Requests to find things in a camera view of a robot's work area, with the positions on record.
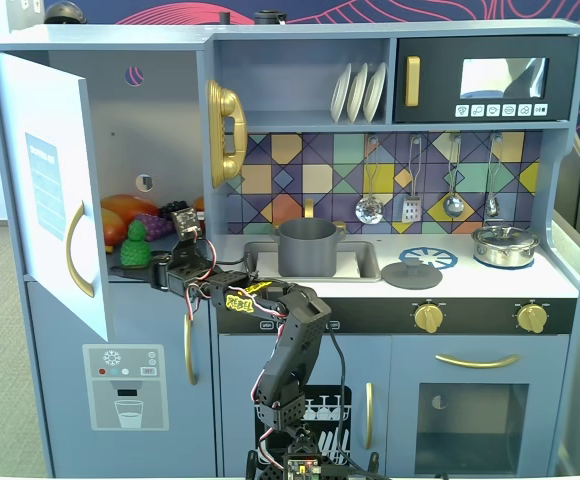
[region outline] geometric tile pattern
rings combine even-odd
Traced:
[[[241,174],[226,189],[228,230],[233,234],[270,233],[272,223],[301,217],[306,199],[315,203],[315,216],[346,222],[355,233],[468,234],[482,225],[488,188],[489,132],[461,134],[461,162],[456,191],[465,203],[459,218],[448,217],[443,202],[451,176],[450,132],[422,134],[417,194],[422,199],[420,222],[401,222],[404,199],[411,194],[419,168],[419,148],[413,149],[408,171],[409,133],[374,134],[378,145],[366,144],[365,134],[250,135]],[[541,132],[505,132],[503,149],[495,146],[493,170],[500,218],[526,228],[537,188]],[[364,159],[368,166],[364,171]],[[384,204],[384,219],[364,225],[357,219],[357,202],[367,196],[374,175],[375,196]]]

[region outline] purple toy grapes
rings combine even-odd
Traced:
[[[136,220],[139,220],[145,225],[148,231],[148,236],[146,237],[148,242],[152,242],[174,232],[174,224],[172,222],[156,215],[141,213],[137,215]]]

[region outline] blue wall mural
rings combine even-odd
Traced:
[[[288,23],[379,23],[502,18],[564,18],[580,22],[580,0],[74,0],[90,23],[198,25],[217,23],[219,12],[232,22],[253,24],[254,12],[277,9]],[[580,136],[580,111],[578,132]]]

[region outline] oven window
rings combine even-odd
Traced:
[[[466,58],[461,98],[541,98],[545,58]]]
[[[525,384],[421,384],[415,474],[515,475],[527,400]]]

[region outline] microwave window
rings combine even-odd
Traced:
[[[461,98],[540,98],[547,64],[545,58],[467,58]]]

